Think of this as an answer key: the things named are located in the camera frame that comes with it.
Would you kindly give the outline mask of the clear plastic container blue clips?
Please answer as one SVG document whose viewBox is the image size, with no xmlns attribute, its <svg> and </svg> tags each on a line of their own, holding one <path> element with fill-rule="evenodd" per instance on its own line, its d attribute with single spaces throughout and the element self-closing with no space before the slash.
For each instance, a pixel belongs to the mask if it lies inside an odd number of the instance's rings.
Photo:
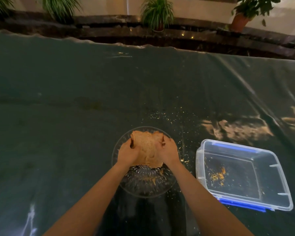
<svg viewBox="0 0 295 236">
<path fill-rule="evenodd" d="M 226 170 L 224 186 L 211 184 L 209 172 Z M 205 139 L 196 151 L 197 180 L 222 204 L 256 211 L 291 211 L 288 183 L 272 151 Z"/>
</svg>

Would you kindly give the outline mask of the brown dough sheet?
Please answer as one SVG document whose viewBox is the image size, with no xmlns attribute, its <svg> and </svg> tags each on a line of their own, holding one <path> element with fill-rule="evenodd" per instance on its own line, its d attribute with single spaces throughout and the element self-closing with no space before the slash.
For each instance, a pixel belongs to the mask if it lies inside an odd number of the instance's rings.
<svg viewBox="0 0 295 236">
<path fill-rule="evenodd" d="M 162 167 L 163 162 L 156 155 L 154 142 L 162 142 L 164 140 L 163 133 L 159 131 L 153 133 L 148 131 L 133 131 L 130 137 L 135 139 L 135 147 L 140 147 L 139 156 L 133 166 L 148 166 L 150 168 Z"/>
</svg>

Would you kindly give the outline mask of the yellow crumbs in container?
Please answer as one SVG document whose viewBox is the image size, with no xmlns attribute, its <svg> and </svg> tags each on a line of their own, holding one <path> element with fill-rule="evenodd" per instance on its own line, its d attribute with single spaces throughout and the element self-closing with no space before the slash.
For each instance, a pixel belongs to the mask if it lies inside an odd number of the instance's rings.
<svg viewBox="0 0 295 236">
<path fill-rule="evenodd" d="M 222 166 L 219 171 L 213 172 L 212 170 L 209 172 L 209 179 L 211 184 L 217 183 L 219 186 L 224 186 L 226 170 L 225 167 Z"/>
</svg>

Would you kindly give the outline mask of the person's left hand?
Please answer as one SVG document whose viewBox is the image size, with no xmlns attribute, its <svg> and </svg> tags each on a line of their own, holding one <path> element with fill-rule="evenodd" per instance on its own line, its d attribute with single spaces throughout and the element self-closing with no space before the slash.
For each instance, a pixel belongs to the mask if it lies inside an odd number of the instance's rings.
<svg viewBox="0 0 295 236">
<path fill-rule="evenodd" d="M 122 144 L 118 151 L 117 166 L 120 168 L 129 170 L 131 166 L 134 165 L 140 152 L 140 147 L 131 148 L 132 139 L 128 139 Z"/>
</svg>

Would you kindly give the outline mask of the dark green plastic table cover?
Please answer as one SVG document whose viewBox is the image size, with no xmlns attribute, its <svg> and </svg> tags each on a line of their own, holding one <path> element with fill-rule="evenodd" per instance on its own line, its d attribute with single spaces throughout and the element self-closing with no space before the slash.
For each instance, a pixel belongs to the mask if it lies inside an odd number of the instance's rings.
<svg viewBox="0 0 295 236">
<path fill-rule="evenodd" d="M 272 151 L 294 208 L 224 206 L 255 236 L 295 236 L 294 60 L 2 32 L 0 236 L 43 236 L 142 126 L 168 133 L 195 178 L 205 139 Z M 118 186 L 92 236 L 202 235 L 176 182 L 154 198 Z"/>
</svg>

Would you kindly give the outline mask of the clear glass plate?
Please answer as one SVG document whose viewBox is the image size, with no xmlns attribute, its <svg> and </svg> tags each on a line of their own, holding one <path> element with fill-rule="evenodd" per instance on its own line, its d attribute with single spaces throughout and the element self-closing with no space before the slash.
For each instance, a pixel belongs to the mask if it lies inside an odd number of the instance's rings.
<svg viewBox="0 0 295 236">
<path fill-rule="evenodd" d="M 129 130 L 121 136 L 114 146 L 111 161 L 112 166 L 117 162 L 120 147 L 130 138 L 130 134 L 133 131 L 147 131 L 150 133 L 159 131 L 170 138 L 168 133 L 156 127 L 142 126 Z M 122 178 L 119 186 L 133 196 L 140 198 L 154 198 L 165 194 L 176 184 L 176 182 L 177 180 L 173 173 L 165 164 L 157 168 L 137 165 L 130 167 L 126 175 Z"/>
</svg>

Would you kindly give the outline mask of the person's right forearm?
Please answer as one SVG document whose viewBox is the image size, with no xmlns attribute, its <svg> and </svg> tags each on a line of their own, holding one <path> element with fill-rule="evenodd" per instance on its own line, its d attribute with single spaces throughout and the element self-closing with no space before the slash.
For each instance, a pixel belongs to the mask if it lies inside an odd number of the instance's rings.
<svg viewBox="0 0 295 236">
<path fill-rule="evenodd" d="M 202 236 L 254 236 L 178 159 L 164 162 L 173 172 Z"/>
</svg>

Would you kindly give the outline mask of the dark stone ledge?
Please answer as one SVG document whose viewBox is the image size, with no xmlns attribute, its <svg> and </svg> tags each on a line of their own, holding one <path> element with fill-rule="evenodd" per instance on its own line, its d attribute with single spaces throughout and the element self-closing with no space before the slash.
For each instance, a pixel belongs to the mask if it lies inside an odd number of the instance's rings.
<svg viewBox="0 0 295 236">
<path fill-rule="evenodd" d="M 245 27 L 242 33 L 232 32 L 228 24 L 197 19 L 175 18 L 168 28 L 156 32 L 142 25 L 140 17 L 135 15 L 76 16 L 74 22 L 67 25 L 41 12 L 11 11 L 11 16 L 0 18 L 0 31 L 57 39 L 90 40 L 96 43 L 152 45 L 295 60 L 295 35 L 249 27 Z"/>
</svg>

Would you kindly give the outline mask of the potted plant terracotta pot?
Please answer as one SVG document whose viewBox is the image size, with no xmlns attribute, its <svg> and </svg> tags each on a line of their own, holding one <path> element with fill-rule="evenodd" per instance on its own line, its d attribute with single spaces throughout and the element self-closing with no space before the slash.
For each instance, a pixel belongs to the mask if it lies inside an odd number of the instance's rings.
<svg viewBox="0 0 295 236">
<path fill-rule="evenodd" d="M 229 26 L 229 31 L 241 33 L 248 22 L 256 16 L 269 16 L 274 8 L 273 4 L 280 3 L 281 0 L 237 0 L 237 5 L 231 11 L 234 16 Z"/>
</svg>

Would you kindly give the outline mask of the person's right hand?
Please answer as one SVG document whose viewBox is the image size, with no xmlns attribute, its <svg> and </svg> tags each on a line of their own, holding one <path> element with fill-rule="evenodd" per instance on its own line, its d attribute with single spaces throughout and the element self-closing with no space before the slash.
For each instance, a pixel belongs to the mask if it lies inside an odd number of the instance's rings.
<svg viewBox="0 0 295 236">
<path fill-rule="evenodd" d="M 166 142 L 166 145 L 164 148 L 156 148 L 156 155 L 170 170 L 172 170 L 180 163 L 177 146 L 174 140 L 167 136 L 164 136 L 163 141 Z"/>
</svg>

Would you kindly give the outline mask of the person's left forearm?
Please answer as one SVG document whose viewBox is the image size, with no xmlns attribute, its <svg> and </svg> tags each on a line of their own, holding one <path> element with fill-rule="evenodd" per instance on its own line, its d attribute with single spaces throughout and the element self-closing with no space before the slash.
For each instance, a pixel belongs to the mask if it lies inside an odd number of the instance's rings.
<svg viewBox="0 0 295 236">
<path fill-rule="evenodd" d="M 43 236 L 92 236 L 130 165 L 118 161 Z"/>
</svg>

